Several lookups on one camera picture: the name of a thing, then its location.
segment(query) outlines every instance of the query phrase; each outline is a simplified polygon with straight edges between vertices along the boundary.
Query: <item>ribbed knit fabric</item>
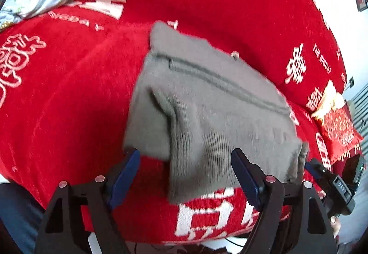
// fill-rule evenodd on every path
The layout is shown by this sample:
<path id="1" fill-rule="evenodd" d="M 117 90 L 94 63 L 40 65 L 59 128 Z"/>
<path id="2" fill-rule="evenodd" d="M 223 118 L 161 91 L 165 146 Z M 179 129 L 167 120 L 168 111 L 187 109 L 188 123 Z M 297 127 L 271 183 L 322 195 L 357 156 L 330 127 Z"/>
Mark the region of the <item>ribbed knit fabric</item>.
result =
<path id="1" fill-rule="evenodd" d="M 301 180 L 308 144 L 297 138 L 290 109 L 270 82 L 165 24 L 154 25 L 150 41 L 124 145 L 170 161 L 171 203 L 238 187 L 230 163 L 237 147 L 266 174 Z"/>

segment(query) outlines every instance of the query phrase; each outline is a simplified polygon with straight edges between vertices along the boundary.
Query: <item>dark blue pants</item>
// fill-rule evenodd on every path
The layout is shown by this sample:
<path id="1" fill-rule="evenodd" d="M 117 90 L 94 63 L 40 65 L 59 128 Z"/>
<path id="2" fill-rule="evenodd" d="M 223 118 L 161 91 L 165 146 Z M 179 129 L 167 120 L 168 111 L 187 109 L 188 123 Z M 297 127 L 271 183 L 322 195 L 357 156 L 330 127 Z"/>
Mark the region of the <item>dark blue pants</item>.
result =
<path id="1" fill-rule="evenodd" d="M 0 219 L 24 254 L 33 254 L 45 210 L 16 183 L 0 184 Z"/>

